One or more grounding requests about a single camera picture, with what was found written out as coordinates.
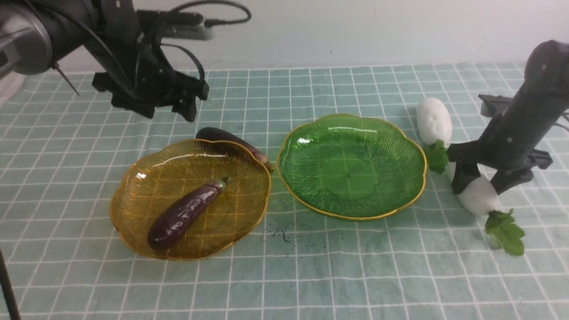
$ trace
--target grid pattern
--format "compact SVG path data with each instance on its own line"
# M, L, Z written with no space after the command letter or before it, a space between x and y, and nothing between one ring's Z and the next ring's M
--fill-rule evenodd
M0 248L26 320L569 319L569 134L539 146L554 163L500 196L525 230L521 258L490 251L444 175L410 208L350 222L310 212L273 175L263 222L195 262L135 256L108 218L138 158L219 126L275 157L297 125L330 113L385 118L418 141L415 105L451 112L453 141L488 123L479 93L511 96L523 64L212 71L196 123L113 109L71 75L28 77L0 108ZM0 303L0 319L7 320Z

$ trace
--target purple eggplant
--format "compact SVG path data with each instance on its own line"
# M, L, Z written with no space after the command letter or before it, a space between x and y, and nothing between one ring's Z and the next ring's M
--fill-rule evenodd
M154 250L168 250L178 243L202 212L223 192L229 178L210 180L178 199L150 227L148 245Z
M214 128L214 127L210 127L210 126L201 128L196 133L196 139L202 139L202 140L208 140L208 141L231 141L231 142L239 143L240 145L245 147L247 150L251 151L251 153L255 156L255 158L257 158L259 161L261 161L261 163L263 163L263 165L265 165L265 167L267 167L269 172L273 172L273 170L274 170L273 165L271 164L271 161L269 160L269 158L266 155L261 153L257 148L250 145L248 142L244 141L243 139L236 137L234 134L229 133L223 129Z

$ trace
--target radish leaf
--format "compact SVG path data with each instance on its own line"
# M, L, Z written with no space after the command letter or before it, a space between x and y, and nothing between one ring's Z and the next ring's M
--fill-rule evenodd
M497 248L503 248L512 256L522 256L524 244L522 238L526 235L522 228L514 224L516 221L509 212L491 211L486 220L486 233L494 240Z
M426 146L423 151L427 157L428 167L439 174L444 173L448 164L447 149L442 140L437 140L435 144Z

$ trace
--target plate rim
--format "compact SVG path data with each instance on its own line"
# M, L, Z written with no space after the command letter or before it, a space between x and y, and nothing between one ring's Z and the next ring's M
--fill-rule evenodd
M273 179L271 178L271 172L269 172L269 169L267 169L267 167L261 162L259 161L259 159L257 159L253 153L251 151L249 151L249 149L247 149L246 147L240 145L239 143L233 142L233 141L227 141L227 140L217 140L217 141L210 141L210 140L206 140L206 139L197 139L197 138L190 138L190 139L185 139L182 141L178 141L176 143L172 143L170 145L165 146L163 149L158 150L156 152L153 152L151 154L147 154L144 157L136 160L131 166L129 166L129 168L125 171L124 175L122 176L121 179L121 183L120 185L117 187L116 191L114 192L113 196L110 199L109 202L109 217L111 220L111 223L114 227L114 229L117 231L118 235L121 237L121 241L126 245L127 248L129 248L132 252L134 252L137 255L142 256L141 254L139 254L131 245L130 243L128 243L128 241L126 241L125 237L123 236L122 232L118 229L117 227L117 223L114 221L113 219L113 206L116 204L116 201L118 201L118 196L119 196L119 192L124 189L126 187L126 182L127 182L127 176L128 173L137 165L139 164L140 161L142 161L143 159L147 158L147 157L152 157L152 156L156 156L164 151L166 151L166 149L169 149L171 147L174 147L176 145L180 145L183 143L188 143L190 141L201 141L201 142L206 142L206 143L229 143L235 146L238 146L239 148L241 148L242 150L246 151L247 154L253 158L255 160L255 162L257 162L265 171L265 173L267 174L267 178L269 180L269 185L267 186L267 196L265 197L265 205L263 208L263 213L259 215L259 219L257 219L257 221L252 225L252 228L249 232L245 233L243 236L235 239L235 241L232 241L231 243L227 244L226 246L216 250L216 251L212 251L211 253L204 255L202 257L199 258L178 258L178 257L174 257L174 258L158 258L158 257L148 257L148 256L144 256L144 257L148 257L151 259L155 259L155 260L168 260L168 261L196 261L196 260L201 260L201 259L205 259L208 257L211 257L213 255L216 255L228 248L230 248L231 246L235 245L235 243L239 242L240 240L242 240L244 237L246 237L247 235L249 235L251 233L251 231L253 231L258 225L259 223L261 223L261 221L265 218L266 214L267 214L267 210L269 209L269 199L271 196L271 189L273 186Z
M300 199L300 197L298 197L298 196L292 191L292 189L290 188L290 186L288 185L288 183L285 181L285 179L283 178L283 175L282 175L282 173L281 173L281 156L283 155L283 152L284 152L284 150L285 150L286 143L289 141L290 136L291 136L295 131L299 130L300 128L303 128L303 127L305 127L305 126L314 125L314 124L317 123L318 121L321 121L321 120L323 120L323 119L325 119L325 118L337 117L337 116L348 116L348 117L358 118L358 119L362 119L362 120L375 120L375 121L378 121L378 122L383 122L384 124L387 124L387 125L389 125L389 126L395 128L395 129L397 129L397 131L398 131L399 134L403 137L403 139L410 141L410 142L413 144L413 146L414 146L415 148L417 148L417 149L420 151L421 155L423 156L423 174L422 174L423 185L421 186L421 190L419 190L419 192L417 192L417 195L416 195L412 200L410 200L407 204L405 204L405 205L403 205L403 206L401 206L401 207L399 207L399 208L397 208L397 209L394 209L394 210L392 210L392 211L389 211L389 212L387 212L387 213L380 214L380 215L377 215L377 216L351 217L351 216L344 216L344 215L334 214L334 213L327 212L327 211L325 211L325 210L316 208L316 207L314 207L314 206L312 206L312 205L306 203L306 202L303 201L302 199ZM396 213L396 212L402 211L402 210L404 210L404 209L410 207L413 203L415 203L415 202L419 199L419 197L423 194L423 192L424 192L424 190L425 190L425 187L426 187L426 184L427 184L427 169L428 169L428 164L427 164L427 157L426 157L426 155L425 155L425 153L424 153L424 151L423 151L423 148L421 148L421 146L420 146L416 141L414 141L414 140L412 140L411 138L409 138L409 137L405 134L405 132L403 132L403 130L401 130L401 128L399 128L398 126L392 124L391 122L389 122L389 121L387 121L387 120L384 120L384 119L380 119L380 118L360 117L360 116L357 116L357 115L355 115L355 114L350 114L350 113L332 113L332 114L327 114L327 115L325 115L325 116L321 116L321 117L319 117L319 118L317 118L317 119L315 119L315 120L313 120L313 121L311 121L311 122L307 122L307 123L305 123L305 124L298 125L298 126L295 127L293 130L291 130L291 131L287 134L287 136L284 138L284 141L283 141L283 143L282 143L282 145L281 145L281 149L280 149L280 151L279 151L279 153L278 153L278 155L277 155L276 167L277 167L277 174L278 174L278 176L279 176L279 179L281 180L281 182L283 183L283 185L287 188L288 193L290 193L290 194L292 195L292 197L295 198L295 199L296 199L298 202L300 202L302 205L308 207L309 209L311 209L311 210L313 210L313 211L315 211L315 212L317 212L317 213L319 213L319 214L327 215L327 216L330 216L330 217L333 217L333 218L339 218L339 219L351 220L351 221L366 221L366 220L377 220L377 219L385 218L385 217L390 216L390 215L392 215L392 214L394 214L394 213Z

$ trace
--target glass plate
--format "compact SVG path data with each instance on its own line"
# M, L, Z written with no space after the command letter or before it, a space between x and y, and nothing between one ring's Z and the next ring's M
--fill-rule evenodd
M423 192L423 150L393 124L331 114L294 129L277 172L308 208L349 220L371 220L410 206Z
M167 251L147 243L154 220L174 201L211 179L230 177L224 192ZM122 240L141 256L195 260L211 256L246 236L267 210L271 178L266 167L239 144L186 140L136 162L110 205Z

